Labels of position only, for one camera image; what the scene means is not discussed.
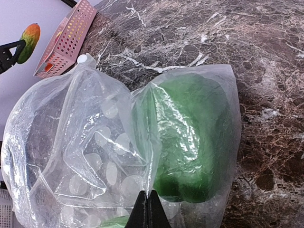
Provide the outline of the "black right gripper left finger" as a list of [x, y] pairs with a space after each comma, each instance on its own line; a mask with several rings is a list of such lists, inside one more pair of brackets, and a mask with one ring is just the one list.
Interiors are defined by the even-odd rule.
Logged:
[[148, 199], [145, 191], [140, 191], [125, 228], [148, 228]]

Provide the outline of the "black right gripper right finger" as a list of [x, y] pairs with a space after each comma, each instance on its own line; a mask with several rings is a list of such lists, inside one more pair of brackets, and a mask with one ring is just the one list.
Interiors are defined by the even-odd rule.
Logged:
[[156, 190], [148, 197], [148, 228], [171, 228]]

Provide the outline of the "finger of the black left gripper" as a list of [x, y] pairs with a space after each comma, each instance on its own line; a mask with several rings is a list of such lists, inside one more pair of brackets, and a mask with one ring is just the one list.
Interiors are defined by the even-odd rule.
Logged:
[[1, 55], [6, 55], [6, 56], [12, 56], [12, 53], [10, 52], [10, 49], [16, 48], [14, 55], [18, 56], [18, 55], [20, 55], [20, 53], [24, 49], [25, 45], [26, 45], [25, 40], [19, 40], [19, 41], [15, 41], [15, 42], [12, 42], [12, 43], [5, 44], [5, 45], [1, 45], [0, 46], [0, 54]]
[[9, 56], [0, 56], [0, 74], [9, 70], [12, 66], [14, 66], [19, 57], [9, 57]]

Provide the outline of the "clear zip top bag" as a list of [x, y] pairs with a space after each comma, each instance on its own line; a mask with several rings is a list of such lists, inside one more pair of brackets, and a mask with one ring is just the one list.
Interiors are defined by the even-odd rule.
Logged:
[[144, 113], [133, 108], [149, 83], [198, 74], [223, 88], [233, 139], [223, 187], [202, 203], [161, 198], [171, 228], [218, 228], [234, 176], [241, 135], [236, 77], [230, 65], [182, 67], [130, 91], [95, 68], [86, 56], [62, 75], [43, 79], [17, 101], [6, 123], [1, 152], [12, 210], [25, 228], [99, 228], [130, 216], [140, 191], [149, 197], [161, 143]]

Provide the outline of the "green fake bell pepper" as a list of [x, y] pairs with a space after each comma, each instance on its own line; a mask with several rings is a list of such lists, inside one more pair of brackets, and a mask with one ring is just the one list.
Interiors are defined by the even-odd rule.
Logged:
[[153, 187], [169, 202], [202, 203], [223, 187], [233, 124], [220, 84], [198, 74], [149, 83], [133, 108], [161, 143]]

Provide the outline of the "green fake watermelon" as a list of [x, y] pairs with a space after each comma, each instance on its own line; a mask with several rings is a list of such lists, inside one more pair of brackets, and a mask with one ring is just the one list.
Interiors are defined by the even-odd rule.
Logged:
[[129, 216], [120, 216], [116, 218], [109, 219], [103, 222], [99, 227], [100, 228], [125, 228]]

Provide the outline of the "orange fake fruit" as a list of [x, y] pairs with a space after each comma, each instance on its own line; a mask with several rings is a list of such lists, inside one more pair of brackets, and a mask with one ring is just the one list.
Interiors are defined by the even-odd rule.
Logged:
[[44, 68], [44, 70], [45, 70], [45, 72], [47, 73], [47, 72], [49, 72], [52, 68], [53, 68], [53, 64], [52, 63], [47, 63], [47, 65], [45, 66], [45, 68]]

